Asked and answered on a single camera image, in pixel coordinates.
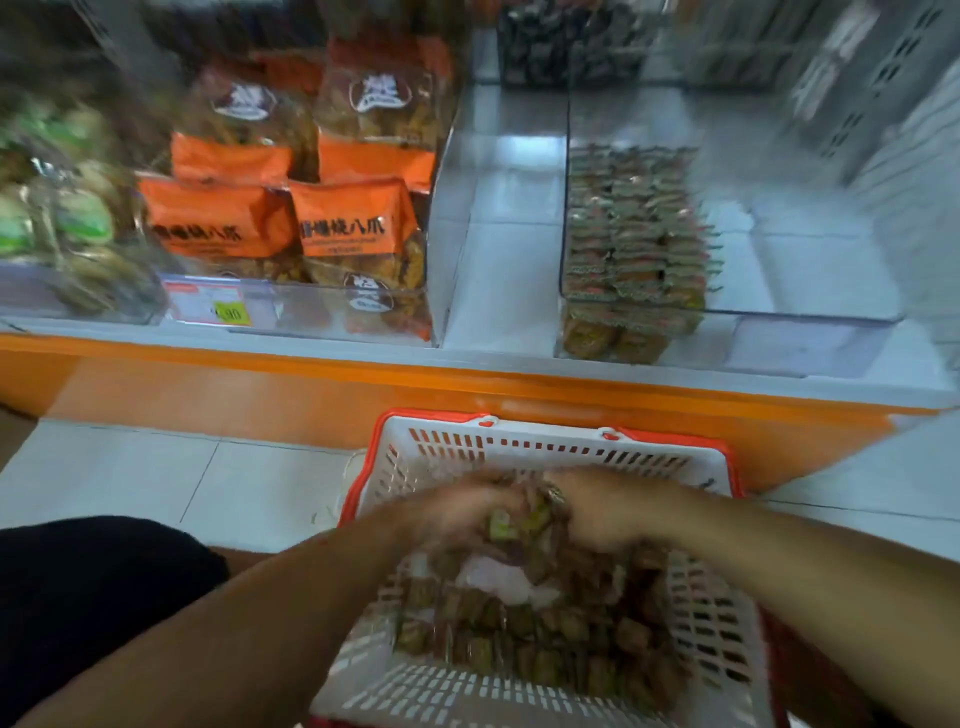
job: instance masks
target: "orange panel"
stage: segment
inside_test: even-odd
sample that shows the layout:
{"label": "orange panel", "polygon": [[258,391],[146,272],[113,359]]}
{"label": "orange panel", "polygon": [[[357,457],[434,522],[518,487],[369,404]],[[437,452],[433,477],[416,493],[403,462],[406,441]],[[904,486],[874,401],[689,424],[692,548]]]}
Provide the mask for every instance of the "orange panel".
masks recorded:
{"label": "orange panel", "polygon": [[393,407],[620,425],[728,442],[766,490],[893,432],[926,410],[295,357],[0,336],[0,400],[37,416],[362,448]]}

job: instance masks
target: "left forearm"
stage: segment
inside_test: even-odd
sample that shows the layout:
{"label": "left forearm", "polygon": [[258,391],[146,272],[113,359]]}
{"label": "left forearm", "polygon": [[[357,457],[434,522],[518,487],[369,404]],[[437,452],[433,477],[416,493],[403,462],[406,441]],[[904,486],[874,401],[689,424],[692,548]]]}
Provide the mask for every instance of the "left forearm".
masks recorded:
{"label": "left forearm", "polygon": [[404,503],[278,554],[88,670],[20,725],[296,723],[418,527]]}

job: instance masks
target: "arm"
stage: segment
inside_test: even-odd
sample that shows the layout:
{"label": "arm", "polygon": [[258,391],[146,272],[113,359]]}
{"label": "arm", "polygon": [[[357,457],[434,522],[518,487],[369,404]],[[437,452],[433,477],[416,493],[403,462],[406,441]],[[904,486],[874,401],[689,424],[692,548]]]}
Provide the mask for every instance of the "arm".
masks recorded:
{"label": "arm", "polygon": [[291,728],[350,628],[407,553],[479,525],[516,493],[441,488],[231,579],[40,703],[18,728]]}
{"label": "arm", "polygon": [[552,473],[574,538],[662,540],[709,563],[912,725],[960,725],[960,565],[665,481]]}

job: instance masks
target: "white tile floor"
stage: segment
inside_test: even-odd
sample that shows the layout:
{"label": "white tile floor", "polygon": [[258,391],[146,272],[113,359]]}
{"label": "white tile floor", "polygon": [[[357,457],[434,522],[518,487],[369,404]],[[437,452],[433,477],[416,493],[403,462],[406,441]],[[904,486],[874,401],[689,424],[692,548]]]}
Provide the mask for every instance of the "white tile floor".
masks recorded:
{"label": "white tile floor", "polygon": [[[960,412],[769,494],[771,507],[960,561]],[[336,525],[343,450],[44,421],[0,473],[0,528],[96,514],[278,551]]]}
{"label": "white tile floor", "polygon": [[0,528],[137,516],[207,544],[279,551],[336,526],[351,455],[43,421],[0,473]]}

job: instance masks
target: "hand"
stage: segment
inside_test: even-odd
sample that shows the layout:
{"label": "hand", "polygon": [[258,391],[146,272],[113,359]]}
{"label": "hand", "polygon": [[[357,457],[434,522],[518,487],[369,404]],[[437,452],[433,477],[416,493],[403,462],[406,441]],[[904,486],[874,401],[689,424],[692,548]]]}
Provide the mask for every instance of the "hand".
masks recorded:
{"label": "hand", "polygon": [[522,491],[493,485],[482,473],[471,473],[448,485],[404,499],[415,521],[421,546],[467,546],[482,539],[493,511],[522,515]]}
{"label": "hand", "polygon": [[564,495],[573,541],[601,552],[642,538],[666,538],[677,496],[687,490],[669,480],[600,467],[547,471],[543,478]]}

